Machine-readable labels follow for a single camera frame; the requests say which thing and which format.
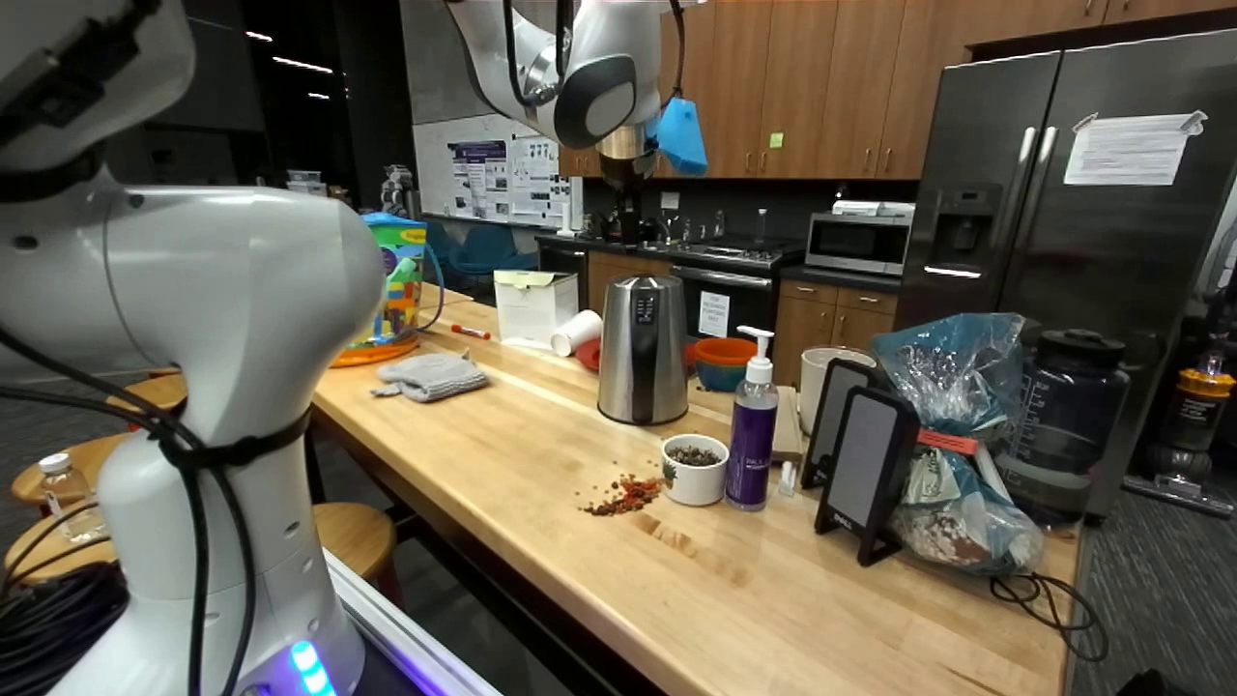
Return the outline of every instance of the small cup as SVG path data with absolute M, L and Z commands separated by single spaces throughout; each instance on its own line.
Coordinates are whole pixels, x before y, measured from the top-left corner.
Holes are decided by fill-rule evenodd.
M 713 508 L 726 489 L 731 450 L 707 435 L 678 435 L 663 444 L 669 499 L 679 508 Z

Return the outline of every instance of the oven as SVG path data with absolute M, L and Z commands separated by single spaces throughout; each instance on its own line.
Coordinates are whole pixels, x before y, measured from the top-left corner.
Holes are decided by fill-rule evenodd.
M 678 264 L 683 281 L 683 337 L 740 337 L 740 324 L 774 331 L 777 275 Z
M 810 266 L 888 275 L 905 270 L 905 239 L 913 228 L 913 204 L 879 204 L 862 214 L 816 214 L 810 222 Z

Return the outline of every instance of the wooden cabinet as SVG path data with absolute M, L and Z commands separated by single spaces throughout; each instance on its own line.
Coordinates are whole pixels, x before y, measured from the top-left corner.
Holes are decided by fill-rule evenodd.
M 919 177 L 935 96 L 938 0 L 713 0 L 683 13 L 683 96 L 707 177 Z M 667 90 L 678 75 L 667 20 Z M 601 174 L 562 151 L 563 174 Z
M 1237 13 L 1237 0 L 1106 0 L 1106 22 Z
M 663 280 L 669 275 L 669 259 L 650 259 L 650 255 L 614 255 L 614 253 L 587 253 L 587 311 L 606 311 L 606 291 L 620 280 L 650 275 Z
M 683 96 L 695 102 L 713 177 L 759 177 L 770 5 L 774 0 L 713 0 L 683 13 Z M 678 66 L 679 35 L 667 13 L 663 93 L 674 93 Z M 562 174 L 601 177 L 601 155 L 562 151 Z
M 935 5 L 777 0 L 762 177 L 915 177 L 935 66 Z
M 892 331 L 892 316 L 892 291 L 784 280 L 777 294 L 774 378 L 799 386 L 799 352 L 811 346 L 871 352 L 873 337 Z
M 1237 0 L 938 0 L 938 58 L 966 61 L 976 44 L 1033 38 L 1054 30 L 1237 13 Z
M 1100 27 L 1106 0 L 938 0 L 935 61 L 966 61 L 972 48 Z

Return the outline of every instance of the paper sign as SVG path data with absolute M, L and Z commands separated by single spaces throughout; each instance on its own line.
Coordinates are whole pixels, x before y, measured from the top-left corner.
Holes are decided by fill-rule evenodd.
M 705 337 L 731 337 L 731 299 L 726 299 L 726 294 L 701 291 L 695 330 L 701 330 Z
M 1067 187 L 1170 187 L 1206 111 L 1083 120 Z

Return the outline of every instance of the upper cabinet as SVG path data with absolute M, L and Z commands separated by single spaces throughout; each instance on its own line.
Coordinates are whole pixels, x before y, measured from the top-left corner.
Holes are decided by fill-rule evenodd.
M 683 96 L 707 177 L 919 177 L 938 71 L 972 48 L 1221 7 L 1237 0 L 707 0 L 683 13 Z M 678 53 L 667 16 L 667 90 Z M 601 160 L 563 151 L 563 174 Z
M 777 0 L 762 96 L 764 177 L 873 177 L 910 0 Z
M 1106 0 L 1106 22 L 1234 13 L 1234 7 L 1237 7 L 1237 0 Z
M 759 177 L 770 16 L 783 16 L 774 0 L 713 0 L 683 13 L 683 96 L 701 108 L 713 177 Z M 667 85 L 674 85 L 679 53 L 674 16 L 663 38 Z

